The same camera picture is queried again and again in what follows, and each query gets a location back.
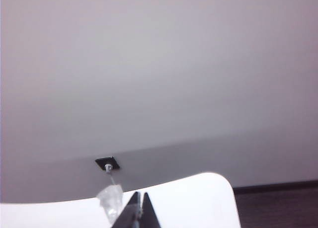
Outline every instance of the ceiling mount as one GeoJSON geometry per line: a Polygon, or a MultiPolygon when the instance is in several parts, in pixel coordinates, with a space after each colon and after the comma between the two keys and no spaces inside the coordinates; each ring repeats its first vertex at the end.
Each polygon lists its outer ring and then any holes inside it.
{"type": "Polygon", "coordinates": [[[107,165],[107,164],[112,165],[112,170],[120,169],[120,166],[118,165],[116,159],[113,156],[97,158],[97,159],[95,159],[95,162],[98,164],[98,166],[102,170],[106,170],[105,165],[107,165]]]}

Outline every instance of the dark wood floor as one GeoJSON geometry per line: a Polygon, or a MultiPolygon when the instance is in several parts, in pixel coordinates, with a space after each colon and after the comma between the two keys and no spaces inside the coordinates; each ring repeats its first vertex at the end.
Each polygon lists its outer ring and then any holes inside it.
{"type": "Polygon", "coordinates": [[[242,228],[318,228],[318,186],[236,193],[242,228]]]}

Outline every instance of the black object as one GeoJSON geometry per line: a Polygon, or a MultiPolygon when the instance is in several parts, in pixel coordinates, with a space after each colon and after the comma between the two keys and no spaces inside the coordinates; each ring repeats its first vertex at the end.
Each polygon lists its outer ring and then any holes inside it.
{"type": "Polygon", "coordinates": [[[318,180],[302,181],[302,182],[287,182],[277,184],[256,185],[249,187],[234,187],[233,191],[235,195],[249,194],[249,193],[261,193],[261,192],[276,192],[297,190],[306,188],[317,188],[318,180]]]}
{"type": "Polygon", "coordinates": [[[100,166],[101,169],[105,169],[106,164],[111,164],[113,166],[112,170],[114,169],[120,169],[120,166],[118,165],[117,161],[114,157],[102,157],[95,160],[95,162],[100,166]]]}
{"type": "Polygon", "coordinates": [[[135,192],[112,228],[160,228],[148,193],[144,195],[141,208],[140,192],[135,192]]]}

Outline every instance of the baseboard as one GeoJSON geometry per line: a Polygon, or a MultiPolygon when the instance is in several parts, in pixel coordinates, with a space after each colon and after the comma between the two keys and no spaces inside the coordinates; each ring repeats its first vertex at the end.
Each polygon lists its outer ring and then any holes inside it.
{"type": "Polygon", "coordinates": [[[248,187],[235,187],[233,188],[233,190],[235,195],[239,195],[239,194],[247,194],[247,193],[305,189],[305,188],[312,188],[312,187],[318,187],[318,180],[266,184],[266,185],[257,185],[257,186],[248,186],[248,187]]]}

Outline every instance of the gray wall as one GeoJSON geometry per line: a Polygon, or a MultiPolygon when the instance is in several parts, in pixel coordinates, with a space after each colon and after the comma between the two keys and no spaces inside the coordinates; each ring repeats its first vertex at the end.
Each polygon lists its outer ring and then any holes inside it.
{"type": "Polygon", "coordinates": [[[318,179],[318,0],[1,0],[1,200],[201,171],[318,179]]]}

